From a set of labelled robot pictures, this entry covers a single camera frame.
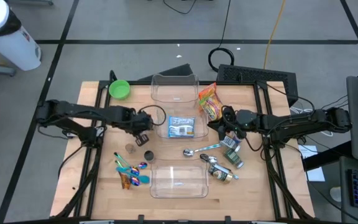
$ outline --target blue spoon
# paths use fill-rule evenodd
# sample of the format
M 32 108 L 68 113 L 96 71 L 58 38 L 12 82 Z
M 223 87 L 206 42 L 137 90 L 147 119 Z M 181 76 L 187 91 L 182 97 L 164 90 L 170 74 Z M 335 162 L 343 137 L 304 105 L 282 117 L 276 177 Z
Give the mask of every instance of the blue spoon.
M 116 171 L 122 172 L 123 174 L 129 175 L 130 177 L 137 177 L 139 181 L 142 182 L 143 184 L 150 183 L 150 177 L 147 177 L 146 175 L 134 175 L 126 170 L 127 169 L 123 167 L 116 167 Z

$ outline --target wooden table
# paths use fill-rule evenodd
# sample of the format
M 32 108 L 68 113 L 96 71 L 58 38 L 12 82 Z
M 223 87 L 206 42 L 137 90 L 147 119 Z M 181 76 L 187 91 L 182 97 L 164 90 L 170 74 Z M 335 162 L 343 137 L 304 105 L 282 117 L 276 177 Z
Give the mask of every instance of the wooden table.
M 284 91 L 282 82 L 269 82 L 270 85 Z M 93 106 L 98 82 L 83 82 L 78 104 Z M 274 115 L 284 116 L 290 114 L 286 96 L 269 88 L 270 101 Z M 255 96 L 252 86 L 219 86 L 217 93 L 225 105 L 231 105 L 235 110 L 247 109 L 256 111 Z M 262 90 L 260 90 L 261 102 L 264 107 Z M 152 105 L 154 101 L 150 97 L 150 86 L 131 86 L 131 95 L 125 101 L 111 100 L 110 105 L 122 105 L 135 109 Z M 89 126 L 91 121 L 76 119 L 84 126 Z M 223 184 L 213 177 L 209 177 L 209 193 L 205 198 L 153 198 L 150 196 L 149 184 L 138 187 L 131 186 L 130 190 L 121 189 L 119 174 L 115 171 L 114 152 L 120 153 L 130 164 L 138 164 L 144 161 L 145 149 L 153 150 L 159 159 L 185 159 L 182 151 L 185 148 L 196 149 L 218 143 L 218 134 L 209 129 L 209 134 L 195 142 L 162 141 L 154 132 L 148 134 L 150 142 L 143 147 L 136 147 L 136 152 L 128 154 L 125 145 L 134 143 L 134 137 L 124 131 L 109 127 L 105 132 L 103 152 L 99 168 L 98 183 L 94 198 L 92 219 L 136 220 L 138 215 L 145 215 L 146 220 L 223 220 L 230 215 L 232 220 L 274 220 L 274 211 L 270 194 L 269 180 L 266 163 L 260 158 L 260 152 L 253 152 L 247 143 L 241 143 L 239 155 L 244 161 L 244 166 L 235 169 L 225 158 L 222 148 L 208 151 L 209 155 L 216 156 L 222 166 L 232 169 L 239 180 L 232 180 L 229 184 Z M 249 133 L 248 138 L 254 147 L 262 142 L 259 134 Z M 298 147 L 292 139 L 288 144 Z M 79 140 L 69 140 L 65 157 L 70 155 L 80 145 Z M 305 173 L 303 172 L 300 154 L 296 150 L 286 147 L 281 150 L 282 161 L 287 177 L 287 185 L 298 203 L 314 216 Z M 55 215 L 71 199 L 80 181 L 81 170 L 85 150 L 79 152 L 69 160 L 60 175 L 51 215 Z M 142 170 L 142 175 L 150 173 L 150 166 Z M 280 211 L 285 216 L 283 198 L 277 187 Z M 81 214 L 85 214 L 88 192 L 84 194 Z

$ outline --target floor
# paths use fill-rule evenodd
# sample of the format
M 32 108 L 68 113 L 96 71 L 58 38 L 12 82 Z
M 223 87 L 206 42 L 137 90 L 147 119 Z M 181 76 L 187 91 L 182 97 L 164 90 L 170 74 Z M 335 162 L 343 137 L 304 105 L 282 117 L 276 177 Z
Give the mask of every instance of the floor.
M 43 219 L 50 212 L 66 142 L 34 134 L 30 124 L 40 99 L 76 102 L 81 82 L 105 80 L 111 69 L 118 78 L 137 80 L 189 63 L 200 80 L 216 79 L 207 55 L 221 38 L 228 1 L 199 0 L 187 15 L 174 12 L 162 0 L 53 1 L 54 6 L 10 2 L 40 44 L 43 59 L 35 70 L 18 71 L 12 78 L 0 75 L 0 206 L 18 158 L 28 151 L 10 205 L 2 206 L 6 217 L 2 212 L 0 221 Z M 182 11 L 192 4 L 168 3 Z M 236 65 L 262 68 L 281 2 L 232 0 L 231 4 L 225 39 L 233 41 L 223 47 L 233 51 Z M 287 0 L 274 39 L 287 41 L 271 45 L 267 69 L 295 72 L 299 95 L 320 108 L 344 96 L 345 78 L 358 75 L 358 0 Z M 215 65 L 229 62 L 227 55 L 213 56 Z M 350 139 L 349 134 L 311 136 L 329 147 Z M 339 166 L 323 170 L 326 182 L 314 185 L 328 195 L 339 185 Z M 341 221 L 339 211 L 310 191 L 318 218 Z

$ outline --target green bowl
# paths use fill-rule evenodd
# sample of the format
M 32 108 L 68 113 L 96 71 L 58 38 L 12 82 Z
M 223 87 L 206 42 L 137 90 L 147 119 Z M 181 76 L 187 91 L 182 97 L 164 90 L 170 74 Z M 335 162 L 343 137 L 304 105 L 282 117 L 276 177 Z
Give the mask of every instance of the green bowl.
M 116 80 L 109 87 L 110 95 L 117 100 L 127 98 L 130 92 L 131 88 L 129 83 L 125 80 Z

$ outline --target clear plastic container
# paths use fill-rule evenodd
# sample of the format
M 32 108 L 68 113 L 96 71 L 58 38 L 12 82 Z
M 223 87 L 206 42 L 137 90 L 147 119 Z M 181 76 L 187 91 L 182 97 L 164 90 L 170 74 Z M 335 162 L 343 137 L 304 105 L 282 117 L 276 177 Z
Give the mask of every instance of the clear plastic container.
M 151 165 L 150 194 L 154 198 L 203 198 L 208 195 L 207 163 L 156 159 Z
M 198 77 L 196 75 L 176 77 L 156 74 L 152 79 L 151 97 L 155 104 L 161 106 L 167 114 L 165 124 L 155 128 L 161 138 L 169 138 L 170 116 L 195 118 L 193 139 L 202 138 L 208 134 L 207 116 L 204 111 L 200 110 L 198 104 Z M 163 119 L 163 112 L 157 110 L 156 123 L 161 123 Z

